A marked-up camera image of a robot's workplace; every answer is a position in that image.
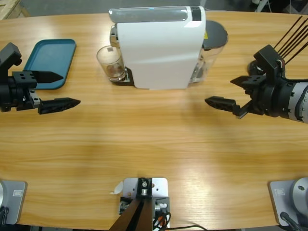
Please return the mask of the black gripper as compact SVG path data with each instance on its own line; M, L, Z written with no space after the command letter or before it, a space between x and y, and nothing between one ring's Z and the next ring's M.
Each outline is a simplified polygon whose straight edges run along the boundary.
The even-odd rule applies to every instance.
M243 107L237 105L235 100L219 96L206 98L205 102L213 108L232 112L238 118L252 113L290 119L289 101L294 96L294 83L279 82L269 85L265 80L265 75L240 76L231 80L232 84L243 88L245 94L251 98Z
M53 83L63 77L51 71L13 72L13 76L0 81L0 111L9 112L38 109L40 115L62 112L81 103L72 98L41 101L34 88L38 83Z

